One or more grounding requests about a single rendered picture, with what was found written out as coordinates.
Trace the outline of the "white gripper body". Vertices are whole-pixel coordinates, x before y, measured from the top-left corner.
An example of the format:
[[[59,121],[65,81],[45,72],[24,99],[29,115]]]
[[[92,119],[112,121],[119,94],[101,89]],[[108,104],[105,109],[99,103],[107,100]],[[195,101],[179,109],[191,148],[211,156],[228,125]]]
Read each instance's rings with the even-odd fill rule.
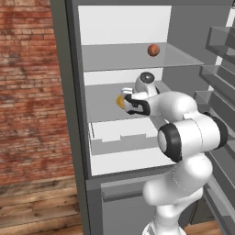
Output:
[[[125,97],[126,95],[132,95],[132,94],[133,94],[132,88],[124,87],[121,89],[121,96],[122,97]]]

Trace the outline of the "glass fridge shelf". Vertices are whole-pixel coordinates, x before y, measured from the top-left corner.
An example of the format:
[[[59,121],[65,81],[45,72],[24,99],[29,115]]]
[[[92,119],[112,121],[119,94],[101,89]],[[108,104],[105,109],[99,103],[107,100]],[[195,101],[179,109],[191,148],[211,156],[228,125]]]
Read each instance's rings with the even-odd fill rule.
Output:
[[[141,115],[129,115],[120,108],[116,99],[124,87],[133,88],[134,83],[96,84],[85,88],[87,120],[89,123],[141,118]]]
[[[200,60],[167,42],[159,43],[160,53],[155,57],[148,54],[148,47],[148,43],[83,45],[84,71],[99,72],[203,64]]]

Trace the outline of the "grey fridge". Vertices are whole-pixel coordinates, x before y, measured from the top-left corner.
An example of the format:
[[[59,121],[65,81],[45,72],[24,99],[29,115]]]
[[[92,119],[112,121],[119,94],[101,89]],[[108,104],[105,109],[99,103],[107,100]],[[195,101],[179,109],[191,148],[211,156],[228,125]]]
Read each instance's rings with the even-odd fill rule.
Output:
[[[101,184],[110,176],[164,173],[173,164],[92,176],[89,122],[85,88],[96,84],[134,83],[141,73],[155,77],[161,93],[180,92],[194,98],[195,91],[210,86],[199,75],[202,65],[214,65],[217,55],[206,49],[211,27],[224,27],[234,0],[50,0],[62,91],[73,156],[84,235],[103,235]],[[85,72],[82,46],[167,42],[203,62],[197,66]],[[196,223],[214,219],[202,197],[180,215],[179,226],[186,235]],[[224,235],[218,223],[219,235]]]

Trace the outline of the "white fridge crisper drawer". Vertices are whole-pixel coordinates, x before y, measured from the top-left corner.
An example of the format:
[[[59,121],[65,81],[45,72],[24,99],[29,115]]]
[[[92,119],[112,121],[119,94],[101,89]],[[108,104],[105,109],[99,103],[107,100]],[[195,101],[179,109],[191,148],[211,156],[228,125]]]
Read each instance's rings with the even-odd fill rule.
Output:
[[[173,164],[147,117],[89,124],[92,176]]]

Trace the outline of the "grey fridge door bin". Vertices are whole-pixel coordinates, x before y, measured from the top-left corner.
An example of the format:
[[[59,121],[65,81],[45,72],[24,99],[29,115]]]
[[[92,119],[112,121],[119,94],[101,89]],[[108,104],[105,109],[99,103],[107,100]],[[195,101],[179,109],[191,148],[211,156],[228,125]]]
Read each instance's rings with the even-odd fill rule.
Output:
[[[235,106],[235,73],[220,65],[202,65],[199,75]]]
[[[235,28],[211,27],[206,49],[235,65]]]
[[[195,91],[200,112],[217,114],[235,132],[235,108],[212,91]]]

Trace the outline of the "grey fridge door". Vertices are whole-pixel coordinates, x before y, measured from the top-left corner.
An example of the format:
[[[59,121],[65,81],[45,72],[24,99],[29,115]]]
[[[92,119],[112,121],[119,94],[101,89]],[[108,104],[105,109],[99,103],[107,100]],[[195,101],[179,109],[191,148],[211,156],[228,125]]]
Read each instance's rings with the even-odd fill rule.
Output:
[[[235,0],[224,27],[235,28]],[[235,65],[217,55],[214,65],[220,65],[235,73]],[[228,104],[235,106],[223,98],[211,85],[208,91],[218,94]],[[224,235],[235,235],[235,132],[227,125],[229,140],[227,144],[207,156],[214,166],[213,177],[205,189],[205,198]]]

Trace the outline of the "reddish brown round food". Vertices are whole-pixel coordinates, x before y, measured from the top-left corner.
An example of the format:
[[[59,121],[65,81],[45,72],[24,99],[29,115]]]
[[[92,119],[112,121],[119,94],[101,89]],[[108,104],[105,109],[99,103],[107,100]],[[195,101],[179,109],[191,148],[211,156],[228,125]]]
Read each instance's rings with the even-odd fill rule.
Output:
[[[160,53],[160,47],[158,44],[151,44],[148,47],[147,52],[150,56],[155,57]]]

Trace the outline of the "grey freezer drawer front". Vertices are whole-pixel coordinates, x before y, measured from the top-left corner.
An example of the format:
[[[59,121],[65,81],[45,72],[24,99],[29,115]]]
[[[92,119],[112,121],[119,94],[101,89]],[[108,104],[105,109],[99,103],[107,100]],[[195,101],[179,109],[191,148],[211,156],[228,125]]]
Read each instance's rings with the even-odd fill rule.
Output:
[[[103,189],[140,190],[135,196],[102,204],[103,235],[185,235],[181,213],[200,199],[203,188],[187,171],[110,176]]]

